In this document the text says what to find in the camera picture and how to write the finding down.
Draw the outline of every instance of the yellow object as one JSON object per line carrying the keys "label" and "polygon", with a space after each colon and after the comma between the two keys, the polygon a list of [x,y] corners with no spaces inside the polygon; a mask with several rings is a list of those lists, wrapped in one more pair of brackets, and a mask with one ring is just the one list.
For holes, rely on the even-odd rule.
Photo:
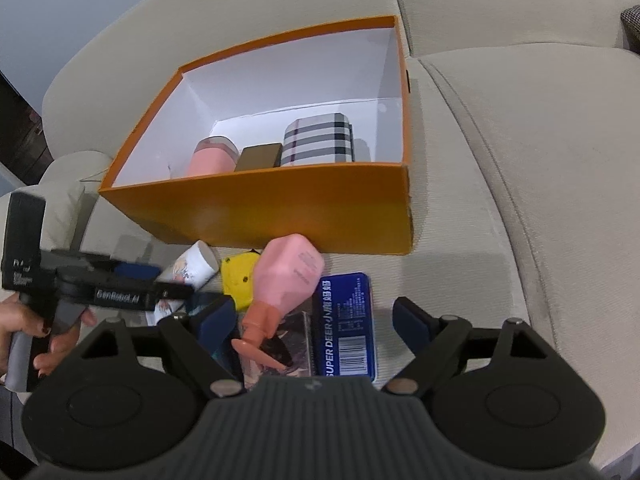
{"label": "yellow object", "polygon": [[236,310],[245,310],[254,300],[254,266],[260,258],[256,251],[236,254],[222,260],[222,292],[236,302]]}

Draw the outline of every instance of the orange box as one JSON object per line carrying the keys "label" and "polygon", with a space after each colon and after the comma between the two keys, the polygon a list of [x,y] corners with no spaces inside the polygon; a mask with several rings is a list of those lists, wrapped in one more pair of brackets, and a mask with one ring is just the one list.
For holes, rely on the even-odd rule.
{"label": "orange box", "polygon": [[[261,248],[305,235],[324,252],[412,248],[408,81],[395,16],[326,23],[184,65],[122,145],[100,194],[168,243]],[[354,162],[183,178],[209,136],[282,142],[293,120],[341,112]]]}

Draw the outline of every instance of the blue box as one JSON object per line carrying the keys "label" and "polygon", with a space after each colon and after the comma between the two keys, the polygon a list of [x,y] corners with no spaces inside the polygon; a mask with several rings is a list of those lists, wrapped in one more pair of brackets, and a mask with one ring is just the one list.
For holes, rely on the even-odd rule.
{"label": "blue box", "polygon": [[371,289],[366,274],[323,276],[314,294],[312,319],[318,375],[376,378]]}

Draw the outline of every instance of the pink container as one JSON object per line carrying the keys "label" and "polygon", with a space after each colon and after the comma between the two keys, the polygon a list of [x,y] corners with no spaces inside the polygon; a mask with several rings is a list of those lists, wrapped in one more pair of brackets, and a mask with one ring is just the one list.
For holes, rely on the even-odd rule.
{"label": "pink container", "polygon": [[208,137],[196,146],[184,176],[228,173],[236,168],[239,156],[235,144],[226,137]]}
{"label": "pink container", "polygon": [[271,240],[254,267],[254,301],[242,318],[242,339],[231,341],[236,352],[261,365],[286,369],[260,345],[273,337],[286,314],[311,297],[323,270],[322,254],[303,235]]}

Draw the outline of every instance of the hand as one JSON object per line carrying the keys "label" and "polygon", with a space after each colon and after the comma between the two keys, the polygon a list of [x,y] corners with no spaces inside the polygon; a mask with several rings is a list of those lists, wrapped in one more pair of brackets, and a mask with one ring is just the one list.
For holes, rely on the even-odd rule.
{"label": "hand", "polygon": [[[88,326],[97,323],[90,310],[82,313],[81,321]],[[34,337],[45,337],[50,329],[44,327],[44,320],[29,307],[18,300],[18,294],[0,303],[0,375],[6,373],[9,345],[13,332],[24,332]],[[49,375],[76,346],[80,335],[80,324],[77,323],[68,332],[51,338],[49,352],[36,356],[33,367],[39,375]]]}

